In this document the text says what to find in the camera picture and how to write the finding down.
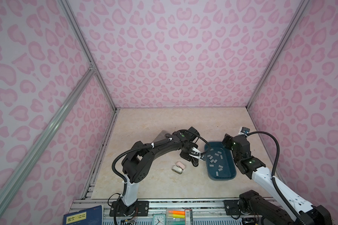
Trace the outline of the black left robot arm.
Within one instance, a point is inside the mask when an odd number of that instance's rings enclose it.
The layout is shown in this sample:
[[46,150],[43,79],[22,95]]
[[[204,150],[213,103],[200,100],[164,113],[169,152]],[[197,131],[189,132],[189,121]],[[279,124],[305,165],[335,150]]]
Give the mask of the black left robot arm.
[[147,216],[145,209],[148,201],[139,201],[139,183],[149,174],[152,163],[161,156],[172,151],[181,151],[180,157],[191,162],[194,167],[204,155],[198,150],[196,139],[200,133],[194,128],[181,129],[172,134],[161,135],[162,139],[151,143],[136,142],[131,149],[117,156],[111,165],[115,175],[124,182],[123,192],[112,203],[112,217]]

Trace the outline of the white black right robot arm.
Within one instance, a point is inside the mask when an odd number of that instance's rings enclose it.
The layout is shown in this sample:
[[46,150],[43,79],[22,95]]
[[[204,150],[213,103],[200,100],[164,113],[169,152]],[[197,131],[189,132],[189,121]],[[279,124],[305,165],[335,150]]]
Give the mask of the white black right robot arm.
[[274,225],[331,225],[330,212],[322,205],[315,206],[275,176],[280,147],[277,139],[269,134],[276,145],[276,157],[270,170],[250,150],[248,137],[251,134],[230,136],[226,134],[223,146],[232,152],[234,164],[239,171],[265,189],[279,204],[265,200],[254,190],[240,194],[238,210],[242,214],[255,213]]

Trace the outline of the pink mini stapler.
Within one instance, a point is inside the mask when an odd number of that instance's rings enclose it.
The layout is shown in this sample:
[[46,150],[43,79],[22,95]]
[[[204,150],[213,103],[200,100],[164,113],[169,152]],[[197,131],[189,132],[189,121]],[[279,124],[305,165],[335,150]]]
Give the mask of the pink mini stapler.
[[186,166],[180,161],[176,162],[176,166],[181,168],[182,170],[185,170],[185,168],[186,168]]

